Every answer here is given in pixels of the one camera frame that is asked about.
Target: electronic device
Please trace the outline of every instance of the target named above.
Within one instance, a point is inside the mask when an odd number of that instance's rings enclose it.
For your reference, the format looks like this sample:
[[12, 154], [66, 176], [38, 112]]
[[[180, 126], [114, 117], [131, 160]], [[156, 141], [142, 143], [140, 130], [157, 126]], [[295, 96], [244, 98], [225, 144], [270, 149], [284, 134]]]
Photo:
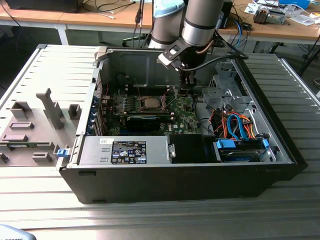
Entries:
[[11, 9], [35, 9], [77, 13], [84, 0], [5, 0]]
[[307, 167], [241, 59], [182, 93], [159, 53], [111, 48], [95, 63], [74, 144], [57, 152], [80, 202], [256, 197]]
[[258, 7], [256, 10], [253, 21], [256, 24], [281, 24], [283, 25], [286, 20], [286, 15], [279, 9], [268, 9], [263, 7]]
[[221, 12], [223, 12], [223, 19], [220, 24], [221, 29], [225, 29], [227, 27], [227, 23], [229, 20], [229, 15], [232, 9], [233, 2], [232, 0], [224, 0]]

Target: table leg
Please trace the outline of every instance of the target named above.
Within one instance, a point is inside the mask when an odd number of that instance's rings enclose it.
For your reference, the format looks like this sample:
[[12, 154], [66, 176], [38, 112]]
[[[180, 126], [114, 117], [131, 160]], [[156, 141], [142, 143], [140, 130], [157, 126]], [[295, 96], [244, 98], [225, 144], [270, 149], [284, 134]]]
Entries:
[[59, 36], [60, 36], [60, 40], [61, 40], [61, 44], [62, 45], [69, 45], [68, 43], [68, 38], [67, 38], [67, 27], [65, 24], [56, 24], [55, 25], [55, 29], [58, 30]]
[[104, 37], [102, 35], [102, 31], [98, 31], [98, 39], [99, 39], [99, 43], [107, 45], [107, 43], [104, 41]]
[[320, 47], [311, 55], [308, 57], [306, 62], [303, 62], [300, 71], [298, 72], [298, 74], [300, 76], [302, 76], [305, 72], [305, 70], [309, 67], [309, 65], [312, 63], [312, 61], [317, 58], [318, 54], [320, 53]]
[[1, 29], [6, 33], [9, 38], [14, 37], [14, 33], [12, 32], [12, 26], [1, 26]]

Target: gray plastic panel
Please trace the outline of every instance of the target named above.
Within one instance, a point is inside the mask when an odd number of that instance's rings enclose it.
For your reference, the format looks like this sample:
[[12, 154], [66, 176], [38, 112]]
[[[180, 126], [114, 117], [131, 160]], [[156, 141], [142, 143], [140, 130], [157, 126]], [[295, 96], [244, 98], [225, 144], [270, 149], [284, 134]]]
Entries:
[[[10, 95], [7, 99], [1, 99], [3, 107], [0, 109], [0, 136], [26, 135], [27, 143], [52, 142], [55, 146], [72, 146], [79, 120], [71, 120], [68, 109], [70, 105], [79, 105], [80, 108], [84, 105], [95, 69], [93, 62], [96, 48], [48, 45], [37, 51], [32, 61], [16, 78], [16, 85]], [[47, 89], [51, 90], [50, 98], [58, 104], [63, 113], [60, 118], [63, 127], [60, 130], [55, 130], [52, 121], [44, 113], [44, 104], [36, 97], [36, 94], [43, 93]], [[10, 109], [16, 102], [27, 102], [31, 109], [23, 112], [27, 118], [15, 119]], [[33, 128], [10, 128], [12, 122], [31, 122]], [[8, 161], [7, 163], [1, 161], [0, 167], [55, 166], [57, 163], [53, 149], [46, 150], [43, 147], [19, 147], [12, 151], [6, 150], [5, 147], [2, 149]], [[32, 159], [34, 152], [48, 152], [52, 162], [35, 162]]]

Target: desk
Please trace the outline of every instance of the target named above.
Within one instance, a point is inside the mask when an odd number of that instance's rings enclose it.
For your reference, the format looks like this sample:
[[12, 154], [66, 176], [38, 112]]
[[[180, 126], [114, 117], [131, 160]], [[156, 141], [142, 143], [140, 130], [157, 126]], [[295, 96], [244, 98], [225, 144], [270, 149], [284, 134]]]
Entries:
[[[252, 1], [235, 0], [234, 2], [239, 16], [244, 22], [252, 25], [248, 40], [313, 45], [320, 34], [319, 25], [304, 26], [290, 18], [287, 18], [283, 25], [254, 23], [253, 14], [244, 13], [246, 5]], [[311, 4], [307, 11], [320, 11], [320, 6]]]
[[[14, 10], [10, 9], [7, 3], [3, 1], [7, 11], [19, 22], [23, 27], [53, 28], [57, 29], [61, 43], [68, 45], [66, 30], [86, 30], [101, 32], [125, 32], [132, 33], [135, 28], [135, 16], [139, 4], [133, 4], [125, 8], [114, 11], [115, 19], [108, 18], [96, 12], [89, 12], [81, 9], [79, 13], [66, 13], [42, 10]], [[293, 20], [287, 19], [284, 25], [277, 24], [256, 24], [253, 21], [253, 15], [241, 12], [244, 11], [245, 5], [251, 3], [250, 0], [235, 0], [235, 7], [238, 14], [244, 21], [252, 24], [252, 30], [248, 40], [282, 42], [282, 43], [298, 43], [298, 44], [314, 44], [320, 30], [318, 25], [304, 26]], [[311, 6], [308, 11], [320, 11], [319, 6]], [[152, 5], [145, 4], [144, 20], [142, 33], [148, 33], [152, 27]], [[17, 26], [17, 24], [8, 16], [8, 14], [0, 7], [0, 25]], [[237, 34], [237, 29], [230, 26], [227, 29], [221, 29], [220, 34], [225, 39]]]

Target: warning label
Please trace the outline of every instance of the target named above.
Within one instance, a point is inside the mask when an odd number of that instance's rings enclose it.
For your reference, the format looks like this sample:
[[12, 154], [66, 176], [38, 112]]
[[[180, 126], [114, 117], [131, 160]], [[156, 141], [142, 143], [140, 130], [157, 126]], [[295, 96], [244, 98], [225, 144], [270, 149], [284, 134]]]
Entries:
[[114, 141], [112, 164], [146, 164], [147, 146], [145, 141]]

